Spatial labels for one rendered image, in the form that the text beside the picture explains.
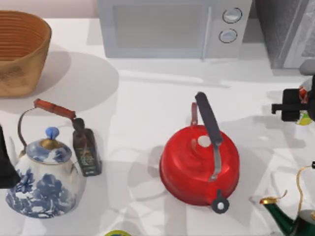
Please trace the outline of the green and gold teapot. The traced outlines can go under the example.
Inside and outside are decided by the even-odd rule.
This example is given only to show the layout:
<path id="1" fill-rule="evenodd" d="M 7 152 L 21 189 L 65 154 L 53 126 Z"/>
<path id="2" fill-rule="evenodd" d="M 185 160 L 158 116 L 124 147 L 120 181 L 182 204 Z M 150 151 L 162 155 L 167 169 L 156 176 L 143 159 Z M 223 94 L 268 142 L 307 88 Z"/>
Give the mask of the green and gold teapot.
<path id="1" fill-rule="evenodd" d="M 315 161 L 313 161 L 311 165 L 299 169 L 296 175 L 296 185 L 300 194 L 300 199 L 295 219 L 291 219 L 278 207 L 278 200 L 282 199 L 283 196 L 265 197 L 259 201 L 259 203 L 271 214 L 284 236 L 315 236 L 315 209 L 302 210 L 304 194 L 300 184 L 300 177 L 302 172 L 307 168 L 315 169 Z"/>

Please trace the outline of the microwave oven door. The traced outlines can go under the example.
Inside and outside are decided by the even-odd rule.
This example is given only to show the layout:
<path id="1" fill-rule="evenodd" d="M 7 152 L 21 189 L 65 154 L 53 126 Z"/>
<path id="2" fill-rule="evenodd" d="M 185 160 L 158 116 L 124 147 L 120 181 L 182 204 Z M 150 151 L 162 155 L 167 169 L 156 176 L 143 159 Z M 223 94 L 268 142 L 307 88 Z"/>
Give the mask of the microwave oven door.
<path id="1" fill-rule="evenodd" d="M 211 0 L 98 0 L 108 58 L 201 58 Z"/>

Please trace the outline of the round microwave knob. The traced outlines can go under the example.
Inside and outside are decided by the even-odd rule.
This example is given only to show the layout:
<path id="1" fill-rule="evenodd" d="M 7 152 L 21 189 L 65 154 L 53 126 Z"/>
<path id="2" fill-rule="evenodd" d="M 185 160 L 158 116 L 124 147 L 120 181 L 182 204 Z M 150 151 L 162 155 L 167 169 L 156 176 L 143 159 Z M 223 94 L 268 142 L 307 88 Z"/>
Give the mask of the round microwave knob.
<path id="1" fill-rule="evenodd" d="M 234 42 L 238 37 L 238 33 L 234 29 L 225 29 L 219 33 L 219 40 L 222 43 L 228 44 Z"/>
<path id="2" fill-rule="evenodd" d="M 222 19 L 227 24 L 234 24 L 240 21 L 242 16 L 243 16 L 242 10 L 240 8 L 235 7 L 235 8 L 225 10 L 222 15 Z"/>

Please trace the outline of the woven brown basket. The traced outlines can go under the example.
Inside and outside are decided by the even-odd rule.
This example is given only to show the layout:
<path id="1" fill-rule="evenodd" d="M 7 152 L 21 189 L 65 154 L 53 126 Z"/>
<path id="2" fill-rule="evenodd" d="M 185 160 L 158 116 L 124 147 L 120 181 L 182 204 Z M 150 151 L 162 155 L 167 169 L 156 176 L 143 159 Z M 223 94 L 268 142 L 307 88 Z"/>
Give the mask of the woven brown basket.
<path id="1" fill-rule="evenodd" d="M 51 27 L 42 18 L 0 10 L 0 97 L 21 97 L 35 90 L 51 36 Z"/>

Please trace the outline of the red kettle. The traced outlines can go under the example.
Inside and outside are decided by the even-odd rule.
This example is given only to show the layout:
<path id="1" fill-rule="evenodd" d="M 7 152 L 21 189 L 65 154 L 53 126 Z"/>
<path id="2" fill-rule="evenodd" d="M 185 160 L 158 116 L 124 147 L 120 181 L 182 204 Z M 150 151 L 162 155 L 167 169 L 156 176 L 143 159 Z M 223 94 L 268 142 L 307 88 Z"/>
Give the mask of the red kettle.
<path id="1" fill-rule="evenodd" d="M 190 125 L 166 143 L 159 163 L 165 188 L 180 201 L 210 206 L 226 213 L 228 197 L 237 187 L 240 156 L 234 142 L 220 130 L 205 93 L 191 105 Z"/>

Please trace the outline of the green and yellow round thing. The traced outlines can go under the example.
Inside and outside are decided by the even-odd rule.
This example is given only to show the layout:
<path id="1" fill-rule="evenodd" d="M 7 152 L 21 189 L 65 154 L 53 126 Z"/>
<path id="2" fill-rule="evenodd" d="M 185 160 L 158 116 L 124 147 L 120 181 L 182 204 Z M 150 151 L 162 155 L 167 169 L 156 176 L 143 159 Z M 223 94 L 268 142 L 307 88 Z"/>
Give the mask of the green and yellow round thing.
<path id="1" fill-rule="evenodd" d="M 123 230 L 112 230 L 107 232 L 104 236 L 132 236 Z"/>

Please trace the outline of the pale microwave oven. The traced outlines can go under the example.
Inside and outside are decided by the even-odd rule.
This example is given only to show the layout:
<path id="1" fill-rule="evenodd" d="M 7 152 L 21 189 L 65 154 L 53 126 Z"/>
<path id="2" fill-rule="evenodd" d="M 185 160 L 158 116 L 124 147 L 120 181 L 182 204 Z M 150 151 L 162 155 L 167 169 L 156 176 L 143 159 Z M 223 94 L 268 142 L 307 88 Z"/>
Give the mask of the pale microwave oven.
<path id="1" fill-rule="evenodd" d="M 108 58 L 236 58 L 252 0 L 98 0 Z"/>

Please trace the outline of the red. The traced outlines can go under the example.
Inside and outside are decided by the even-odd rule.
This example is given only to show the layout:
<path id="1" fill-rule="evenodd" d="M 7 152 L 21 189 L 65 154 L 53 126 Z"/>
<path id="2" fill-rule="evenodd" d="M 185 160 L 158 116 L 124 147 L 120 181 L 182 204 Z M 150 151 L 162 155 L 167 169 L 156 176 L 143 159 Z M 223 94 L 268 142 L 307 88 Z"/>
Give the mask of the red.
<path id="1" fill-rule="evenodd" d="M 299 98 L 302 104 L 307 104 L 308 102 L 308 92 L 311 90 L 311 84 L 304 82 L 299 87 Z M 296 124 L 301 126 L 310 125 L 313 120 L 309 117 L 309 114 L 306 110 L 301 110 L 299 119 L 297 120 Z"/>

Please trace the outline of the dark glass bottle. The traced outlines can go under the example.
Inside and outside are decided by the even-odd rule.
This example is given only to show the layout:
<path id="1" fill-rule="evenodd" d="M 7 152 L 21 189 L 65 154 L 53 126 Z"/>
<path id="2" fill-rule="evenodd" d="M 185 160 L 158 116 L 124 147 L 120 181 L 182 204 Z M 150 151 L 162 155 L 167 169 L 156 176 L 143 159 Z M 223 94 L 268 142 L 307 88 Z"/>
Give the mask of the dark glass bottle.
<path id="1" fill-rule="evenodd" d="M 101 160 L 97 152 L 94 132 L 85 127 L 82 118 L 72 121 L 73 149 L 84 177 L 98 176 L 102 172 Z"/>

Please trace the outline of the blue and white teapot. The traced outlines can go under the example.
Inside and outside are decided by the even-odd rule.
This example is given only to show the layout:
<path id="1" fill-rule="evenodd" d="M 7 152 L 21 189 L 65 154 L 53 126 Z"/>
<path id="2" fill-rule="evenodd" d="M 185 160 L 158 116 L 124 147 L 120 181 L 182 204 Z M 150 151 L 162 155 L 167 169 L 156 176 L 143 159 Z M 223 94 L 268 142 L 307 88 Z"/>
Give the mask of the blue and white teapot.
<path id="1" fill-rule="evenodd" d="M 17 125 L 23 148 L 14 166 L 20 180 L 7 190 L 5 200 L 12 210 L 27 217 L 64 215 L 74 209 L 82 190 L 81 177 L 71 161 L 72 151 L 58 141 L 56 127 L 48 127 L 44 138 L 27 143 L 21 129 L 24 115 Z"/>

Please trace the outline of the pale grey rounded box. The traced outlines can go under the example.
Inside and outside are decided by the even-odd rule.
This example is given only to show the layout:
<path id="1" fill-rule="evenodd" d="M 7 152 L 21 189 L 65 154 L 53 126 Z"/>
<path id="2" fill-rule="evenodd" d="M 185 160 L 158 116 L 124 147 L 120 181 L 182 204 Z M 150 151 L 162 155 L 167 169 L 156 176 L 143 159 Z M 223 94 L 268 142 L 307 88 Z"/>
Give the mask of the pale grey rounded box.
<path id="1" fill-rule="evenodd" d="M 304 76 L 315 75 L 315 59 L 305 60 L 299 67 L 299 72 Z"/>

